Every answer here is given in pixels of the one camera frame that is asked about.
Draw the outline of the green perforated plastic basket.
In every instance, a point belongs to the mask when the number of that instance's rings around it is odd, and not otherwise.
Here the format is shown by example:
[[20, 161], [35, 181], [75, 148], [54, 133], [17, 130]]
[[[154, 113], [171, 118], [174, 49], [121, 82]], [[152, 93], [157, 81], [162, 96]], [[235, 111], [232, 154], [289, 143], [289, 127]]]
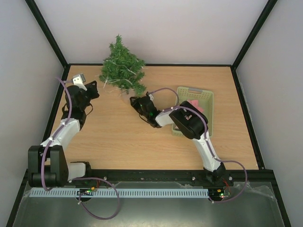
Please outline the green perforated plastic basket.
[[197, 106], [202, 108], [203, 114], [208, 119], [208, 132], [209, 137], [213, 135], [214, 123], [214, 94], [212, 91], [191, 88], [191, 87], [178, 87], [177, 94], [179, 96], [179, 103], [187, 100], [197, 100]]

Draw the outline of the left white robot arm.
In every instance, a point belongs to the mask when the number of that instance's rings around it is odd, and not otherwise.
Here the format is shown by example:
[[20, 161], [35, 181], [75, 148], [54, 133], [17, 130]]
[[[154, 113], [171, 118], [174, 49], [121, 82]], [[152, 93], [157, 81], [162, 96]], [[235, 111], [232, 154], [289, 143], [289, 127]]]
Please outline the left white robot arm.
[[65, 149], [72, 138], [83, 128], [86, 108], [99, 97], [97, 82], [82, 82], [64, 86], [66, 103], [58, 128], [40, 145], [28, 150], [28, 183], [31, 187], [63, 187], [76, 178], [86, 177], [90, 164], [86, 161], [67, 163]]

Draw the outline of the clear string light garland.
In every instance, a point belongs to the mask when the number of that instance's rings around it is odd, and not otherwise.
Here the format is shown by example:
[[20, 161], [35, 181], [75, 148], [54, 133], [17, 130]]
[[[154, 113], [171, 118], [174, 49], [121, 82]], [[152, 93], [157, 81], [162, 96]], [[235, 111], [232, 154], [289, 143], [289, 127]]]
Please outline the clear string light garland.
[[133, 90], [140, 95], [146, 90], [146, 86], [142, 83], [142, 79], [145, 77], [144, 67], [144, 60], [137, 57], [108, 57], [103, 62], [99, 80], [122, 91]]

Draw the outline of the small green christmas tree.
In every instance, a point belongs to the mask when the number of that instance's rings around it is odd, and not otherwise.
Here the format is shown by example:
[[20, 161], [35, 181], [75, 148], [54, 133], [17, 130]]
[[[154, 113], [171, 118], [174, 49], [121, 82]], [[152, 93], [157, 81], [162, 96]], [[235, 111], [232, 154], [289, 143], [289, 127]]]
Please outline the small green christmas tree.
[[145, 77], [145, 61], [130, 52], [123, 44], [121, 35], [116, 36], [116, 41], [110, 43], [109, 49], [110, 54], [103, 60], [99, 80], [127, 93], [131, 90], [138, 95], [144, 93], [146, 86], [142, 79]]

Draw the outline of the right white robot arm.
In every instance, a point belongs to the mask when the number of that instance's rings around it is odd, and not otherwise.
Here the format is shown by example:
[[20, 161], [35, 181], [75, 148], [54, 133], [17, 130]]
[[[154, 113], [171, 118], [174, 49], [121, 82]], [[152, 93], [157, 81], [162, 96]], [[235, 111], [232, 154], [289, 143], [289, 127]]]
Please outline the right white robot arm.
[[211, 185], [223, 180], [226, 168], [219, 160], [211, 143], [208, 131], [208, 119], [188, 101], [165, 110], [158, 110], [148, 96], [130, 97], [132, 108], [153, 128], [174, 124], [182, 134], [193, 141], [206, 172], [205, 177]]

